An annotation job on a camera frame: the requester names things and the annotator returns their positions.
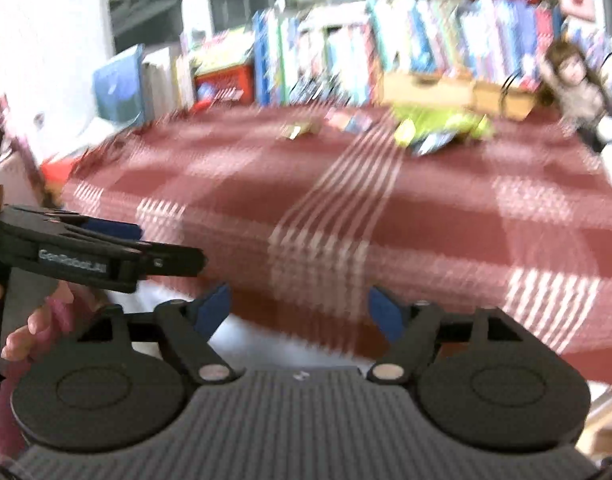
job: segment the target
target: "wooden box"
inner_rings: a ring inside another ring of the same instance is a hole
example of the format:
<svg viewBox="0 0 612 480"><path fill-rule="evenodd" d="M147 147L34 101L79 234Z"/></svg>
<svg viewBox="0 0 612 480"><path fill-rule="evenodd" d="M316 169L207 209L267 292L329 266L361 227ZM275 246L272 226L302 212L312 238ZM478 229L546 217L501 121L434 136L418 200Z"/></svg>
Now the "wooden box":
<svg viewBox="0 0 612 480"><path fill-rule="evenodd" d="M535 94L532 92L517 88L504 92L501 85L487 82L474 85L472 109L482 114L522 121L535 104Z"/></svg>
<svg viewBox="0 0 612 480"><path fill-rule="evenodd" d="M383 103L469 108L474 81L430 74L389 72L383 75Z"/></svg>

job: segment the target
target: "red basket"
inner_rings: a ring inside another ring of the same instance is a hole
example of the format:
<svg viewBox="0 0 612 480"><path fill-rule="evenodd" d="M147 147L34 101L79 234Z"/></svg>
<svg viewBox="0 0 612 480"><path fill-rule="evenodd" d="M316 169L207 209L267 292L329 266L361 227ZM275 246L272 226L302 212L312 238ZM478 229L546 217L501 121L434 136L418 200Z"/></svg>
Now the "red basket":
<svg viewBox="0 0 612 480"><path fill-rule="evenodd" d="M250 105L255 102L255 73L244 64L195 76L195 91L209 85L214 101Z"/></svg>

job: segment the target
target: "metal screw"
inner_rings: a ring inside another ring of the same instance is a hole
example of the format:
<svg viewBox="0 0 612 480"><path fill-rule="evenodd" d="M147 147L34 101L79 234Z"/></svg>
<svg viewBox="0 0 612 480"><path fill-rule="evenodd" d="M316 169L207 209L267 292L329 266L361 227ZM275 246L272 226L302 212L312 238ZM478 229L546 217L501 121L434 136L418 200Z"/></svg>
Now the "metal screw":
<svg viewBox="0 0 612 480"><path fill-rule="evenodd" d="M228 379L228 376L230 376L230 370L224 365L204 365L199 368L199 377L211 383Z"/></svg>
<svg viewBox="0 0 612 480"><path fill-rule="evenodd" d="M372 374L382 381L396 381L404 376L405 370L399 365L382 364L372 368Z"/></svg>

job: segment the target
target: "gray ribbed surface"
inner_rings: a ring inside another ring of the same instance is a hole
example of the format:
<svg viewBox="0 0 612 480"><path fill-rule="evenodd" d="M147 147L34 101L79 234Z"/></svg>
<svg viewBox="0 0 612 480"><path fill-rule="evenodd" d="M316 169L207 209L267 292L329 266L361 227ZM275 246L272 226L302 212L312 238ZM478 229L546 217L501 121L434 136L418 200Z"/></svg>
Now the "gray ribbed surface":
<svg viewBox="0 0 612 480"><path fill-rule="evenodd" d="M201 388L174 424L130 450L88 457L33 447L16 472L34 480L582 480L572 447L503 457L432 427L406 392L354 368L248 371Z"/></svg>

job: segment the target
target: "toy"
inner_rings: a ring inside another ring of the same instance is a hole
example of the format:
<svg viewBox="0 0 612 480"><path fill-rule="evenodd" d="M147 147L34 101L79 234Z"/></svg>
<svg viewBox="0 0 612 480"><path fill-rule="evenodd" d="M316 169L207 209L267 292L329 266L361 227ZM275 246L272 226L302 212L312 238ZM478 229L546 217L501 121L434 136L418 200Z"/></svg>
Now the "toy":
<svg viewBox="0 0 612 480"><path fill-rule="evenodd" d="M556 102L564 120L575 129L594 131L603 145L602 155L612 159L612 101L582 50L569 41L556 40L541 60L540 70L540 100Z"/></svg>
<svg viewBox="0 0 612 480"><path fill-rule="evenodd" d="M395 131L395 142L404 148L432 134L451 133L454 137L470 139L486 139L492 136L492 124L487 116L454 108L394 105L393 114L401 121Z"/></svg>

